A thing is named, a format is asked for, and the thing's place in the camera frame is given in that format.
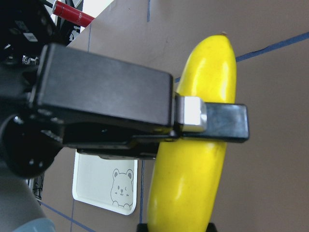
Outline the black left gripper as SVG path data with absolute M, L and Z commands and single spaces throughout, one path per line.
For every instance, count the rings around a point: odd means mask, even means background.
M 174 138 L 173 77 L 50 44 L 39 65 L 0 64 L 0 159 L 35 177 L 64 147 L 138 157 Z

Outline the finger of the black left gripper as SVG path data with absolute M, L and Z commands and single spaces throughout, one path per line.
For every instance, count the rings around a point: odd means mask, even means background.
M 188 140 L 243 143 L 249 139 L 247 106 L 204 102 L 199 97 L 175 97 L 175 125 Z

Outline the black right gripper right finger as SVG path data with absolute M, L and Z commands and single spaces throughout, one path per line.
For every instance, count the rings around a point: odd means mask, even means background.
M 217 232 L 215 224 L 210 222 L 206 228 L 206 232 Z

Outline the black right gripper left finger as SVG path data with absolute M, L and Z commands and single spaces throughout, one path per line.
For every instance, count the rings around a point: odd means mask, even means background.
M 147 223 L 140 223 L 137 225 L 137 232 L 148 232 Z

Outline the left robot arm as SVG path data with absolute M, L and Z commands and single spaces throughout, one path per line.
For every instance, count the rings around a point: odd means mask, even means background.
M 163 71 L 56 43 L 38 66 L 0 65 L 0 229 L 53 232 L 26 179 L 64 147 L 107 159 L 155 159 L 151 232 L 204 232 L 226 144 L 249 138 L 235 104 L 237 68 L 227 37 L 191 52 L 178 87 Z

